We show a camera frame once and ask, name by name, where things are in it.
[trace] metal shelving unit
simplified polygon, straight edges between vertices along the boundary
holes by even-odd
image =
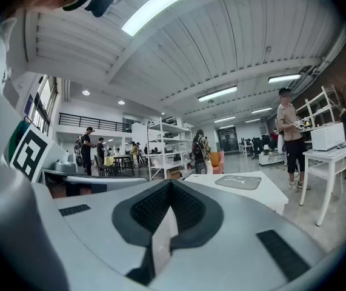
[[[149,132],[150,129],[159,131],[159,134],[161,137],[155,138],[153,135],[150,134],[150,132]],[[166,132],[178,133],[179,138],[166,138],[166,137],[164,137],[164,133],[166,133]],[[186,133],[190,133],[190,139],[187,139],[185,137]],[[187,143],[192,142],[191,138],[192,138],[191,128],[183,129],[183,128],[180,128],[180,127],[175,126],[175,125],[163,123],[162,118],[159,118],[159,122],[157,122],[157,123],[154,122],[154,123],[147,125],[147,157],[148,157],[148,172],[150,174],[150,180],[152,180],[155,177],[155,175],[162,169],[164,171],[165,179],[167,179],[167,170],[168,169],[172,169],[172,168],[177,167],[177,166],[182,166],[183,168],[185,168],[184,167],[184,154],[188,152]],[[162,153],[150,154],[150,145],[149,145],[150,142],[160,143]],[[170,146],[170,145],[172,146],[172,145],[180,144],[180,143],[185,144],[185,150],[180,150],[180,151],[173,152],[173,153],[165,153],[165,147],[166,146]],[[166,156],[172,156],[175,154],[180,154],[181,160],[179,162],[175,162],[173,164],[167,163]],[[160,158],[160,157],[162,157],[162,165],[157,166],[157,167],[153,167],[151,159]],[[151,176],[151,170],[152,169],[157,169],[156,173],[153,176]]]
[[[322,89],[322,92],[320,94],[318,94],[317,96],[315,96],[312,100],[308,100],[308,99],[305,99],[305,104],[298,108],[297,109],[297,113],[300,112],[301,110],[307,108],[308,112],[309,112],[309,118],[310,118],[310,121],[311,121],[311,127],[307,128],[307,129],[304,129],[302,132],[310,132],[314,129],[317,129],[317,128],[321,128],[323,126],[328,126],[328,125],[332,125],[332,124],[335,124],[337,123],[335,120],[334,120],[334,114],[333,114],[333,109],[338,109],[339,111],[341,111],[341,103],[340,103],[340,100],[338,98],[338,95],[337,95],[337,92],[336,92],[336,89],[334,88],[334,86],[332,85],[331,88],[329,89],[325,89],[323,86],[321,86],[321,89]],[[336,102],[334,102],[333,100],[331,100],[328,95],[330,94],[334,94],[335,98],[336,98]],[[321,108],[319,102],[321,100],[325,99],[326,102],[327,102],[327,105],[323,108]],[[311,110],[311,107],[312,105],[315,105],[316,106],[316,111],[313,113],[312,110]],[[331,116],[331,122],[325,122],[324,121],[324,118],[323,118],[323,114],[326,113],[326,112],[330,112],[330,116]],[[315,121],[314,119],[317,117],[317,116],[320,116],[321,117],[321,121],[322,121],[322,124],[321,126],[316,126],[315,124]]]

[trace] man in beige shirt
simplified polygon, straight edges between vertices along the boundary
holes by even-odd
[[[284,141],[287,152],[288,175],[290,182],[289,189],[293,192],[298,192],[302,189],[305,178],[305,156],[306,145],[302,139],[301,132],[294,127],[294,122],[298,120],[296,110],[291,104],[291,90],[289,88],[279,90],[279,99],[281,104],[278,107],[278,129],[284,132]],[[294,171],[296,160],[299,161],[301,177],[299,182],[294,182]]]

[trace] orange chair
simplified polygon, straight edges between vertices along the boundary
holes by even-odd
[[[214,174],[224,173],[224,151],[210,152],[211,165]]]

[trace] black t-shirt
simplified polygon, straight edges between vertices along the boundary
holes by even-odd
[[[98,143],[97,149],[98,149],[98,156],[104,156],[104,151],[102,150],[104,148],[104,146],[102,145],[102,143]]]
[[[90,147],[84,144],[84,141],[88,141],[90,143],[90,138],[89,135],[87,133],[83,134],[83,136],[81,137],[81,143],[82,143],[82,147],[81,147],[81,152],[90,152]]]

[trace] long hair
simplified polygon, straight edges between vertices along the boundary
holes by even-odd
[[[200,135],[202,135],[202,136],[204,135],[204,132],[202,131],[202,129],[197,130],[197,133],[196,133],[195,137],[193,138],[193,143],[199,141]]]

